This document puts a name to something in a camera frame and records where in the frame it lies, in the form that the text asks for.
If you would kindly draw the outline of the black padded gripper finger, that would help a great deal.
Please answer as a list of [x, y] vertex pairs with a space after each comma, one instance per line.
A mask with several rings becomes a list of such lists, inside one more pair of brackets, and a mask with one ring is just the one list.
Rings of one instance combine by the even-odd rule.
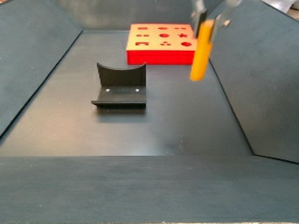
[[207, 8], [203, 0], [191, 0], [193, 12], [191, 12], [191, 28], [194, 31], [194, 37], [199, 37], [201, 26], [207, 17]]

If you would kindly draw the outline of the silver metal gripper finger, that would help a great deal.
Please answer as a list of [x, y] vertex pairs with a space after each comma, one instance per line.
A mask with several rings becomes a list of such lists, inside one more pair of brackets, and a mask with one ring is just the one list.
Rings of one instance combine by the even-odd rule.
[[242, 0], [225, 0], [222, 5], [222, 12], [214, 19], [214, 25], [211, 29], [210, 42], [214, 42], [217, 39], [218, 31], [225, 25], [226, 20], [230, 17], [231, 12], [239, 6]]

